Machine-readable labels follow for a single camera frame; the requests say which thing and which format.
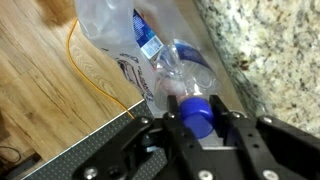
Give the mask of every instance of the metal plate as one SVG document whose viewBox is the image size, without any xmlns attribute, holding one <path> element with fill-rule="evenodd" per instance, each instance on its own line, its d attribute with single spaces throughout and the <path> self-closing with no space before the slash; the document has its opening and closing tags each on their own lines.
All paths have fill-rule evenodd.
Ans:
<svg viewBox="0 0 320 180">
<path fill-rule="evenodd" d="M 152 117 L 146 103 L 141 101 L 130 109 L 134 116 Z M 117 134 L 126 124 L 130 122 L 127 113 L 123 113 L 111 120 L 95 132 L 91 133 L 42 167 L 38 168 L 25 177 L 27 180 L 39 179 L 59 179 L 69 180 L 75 169 L 88 159 L 102 145 L 108 142 Z M 163 151 L 157 151 L 153 157 L 145 163 L 136 173 L 134 179 L 149 180 L 152 179 L 160 169 L 166 164 L 166 158 Z"/>
</svg>

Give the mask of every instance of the bolt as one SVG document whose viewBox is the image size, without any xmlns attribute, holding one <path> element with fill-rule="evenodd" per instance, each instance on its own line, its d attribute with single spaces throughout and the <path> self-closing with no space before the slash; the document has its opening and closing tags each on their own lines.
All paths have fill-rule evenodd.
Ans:
<svg viewBox="0 0 320 180">
<path fill-rule="evenodd" d="M 275 173 L 274 171 L 271 171 L 271 170 L 264 170 L 263 171 L 263 176 L 267 180 L 279 180 L 280 179 L 278 174 Z"/>
<path fill-rule="evenodd" d="M 210 171 L 201 170 L 198 174 L 200 180 L 213 180 L 213 175 Z"/>
<path fill-rule="evenodd" d="M 97 177 L 97 175 L 98 175 L 98 170 L 95 167 L 86 168 L 84 170 L 84 177 L 88 180 Z"/>
<path fill-rule="evenodd" d="M 236 117 L 236 118 L 240 118 L 240 114 L 237 113 L 237 112 L 232 112 L 232 115 L 233 115 L 234 117 Z"/>
<path fill-rule="evenodd" d="M 267 123 L 272 123 L 272 119 L 268 118 L 268 117 L 263 117 L 263 120 Z"/>
<path fill-rule="evenodd" d="M 170 112 L 168 113 L 168 116 L 169 116 L 169 118 L 172 118 L 172 119 L 175 117 L 174 114 L 172 114 Z"/>
<path fill-rule="evenodd" d="M 149 120 L 146 119 L 146 118 L 142 118 L 142 119 L 141 119 L 141 122 L 142 122 L 143 124 L 148 124 L 148 123 L 149 123 Z"/>
</svg>

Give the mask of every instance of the black cable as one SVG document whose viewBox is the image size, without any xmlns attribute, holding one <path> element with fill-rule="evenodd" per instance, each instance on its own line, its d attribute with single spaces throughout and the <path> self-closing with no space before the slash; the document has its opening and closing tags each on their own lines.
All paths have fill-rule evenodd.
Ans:
<svg viewBox="0 0 320 180">
<path fill-rule="evenodd" d="M 16 161 L 10 161 L 10 160 L 8 160 L 8 159 L 6 159 L 6 158 L 4 158 L 4 157 L 2 157 L 2 156 L 0 156 L 0 159 L 2 159 L 2 160 L 4 160 L 4 161 L 6 161 L 6 162 L 8 162 L 8 163 L 17 163 L 17 162 L 19 162 L 20 160 L 21 160 L 21 158 L 22 158 L 22 155 L 21 155 L 21 153 L 17 150 L 17 149 L 15 149 L 15 148 L 13 148 L 13 147 L 9 147 L 9 146 L 0 146 L 0 149 L 10 149 L 10 150 L 12 150 L 12 151 L 14 151 L 14 152 L 16 152 L 17 154 L 18 154 L 18 160 L 16 160 Z"/>
</svg>

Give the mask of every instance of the yellow cable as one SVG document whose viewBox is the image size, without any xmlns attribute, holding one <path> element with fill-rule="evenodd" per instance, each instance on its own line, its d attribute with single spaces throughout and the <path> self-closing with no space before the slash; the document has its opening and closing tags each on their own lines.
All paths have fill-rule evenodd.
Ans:
<svg viewBox="0 0 320 180">
<path fill-rule="evenodd" d="M 104 92 L 103 90 L 101 90 L 97 85 L 95 85 L 80 69 L 79 67 L 76 65 L 76 63 L 74 62 L 72 56 L 71 56 L 71 52 L 70 52 L 70 39 L 71 36 L 73 34 L 73 31 L 77 25 L 78 19 L 76 18 L 76 20 L 74 21 L 72 28 L 68 34 L 68 38 L 66 41 L 66 49 L 67 49 L 67 54 L 68 54 L 68 60 L 70 61 L 71 65 L 77 70 L 77 72 L 81 75 L 81 77 L 86 80 L 94 89 L 96 89 L 97 91 L 99 91 L 101 94 L 103 94 L 104 96 L 106 96 L 107 98 L 109 98 L 111 101 L 113 101 L 114 103 L 116 103 L 117 105 L 119 105 L 122 109 L 124 109 L 129 116 L 134 119 L 134 116 L 130 113 L 130 111 L 120 102 L 118 101 L 116 98 L 112 97 L 111 95 L 107 94 L 106 92 Z"/>
</svg>

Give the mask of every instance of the wooden floor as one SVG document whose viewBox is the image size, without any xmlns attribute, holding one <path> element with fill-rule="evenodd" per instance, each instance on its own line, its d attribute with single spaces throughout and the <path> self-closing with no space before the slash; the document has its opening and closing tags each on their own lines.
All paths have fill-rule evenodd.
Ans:
<svg viewBox="0 0 320 180">
<path fill-rule="evenodd" d="M 193 21 L 193 30 L 200 32 L 204 51 L 217 56 L 198 14 L 190 10 L 192 3 L 179 2 L 185 18 Z M 65 40 L 75 18 L 72 0 L 0 1 L 0 145 L 17 148 L 23 158 L 37 152 L 46 162 L 123 112 L 70 66 Z M 71 51 L 82 71 L 127 107 L 142 99 L 117 64 L 84 38 L 79 26 Z M 225 71 L 218 74 L 232 87 Z M 222 99 L 237 109 L 233 88 L 224 93 Z M 0 155 L 17 158 L 2 149 Z"/>
</svg>

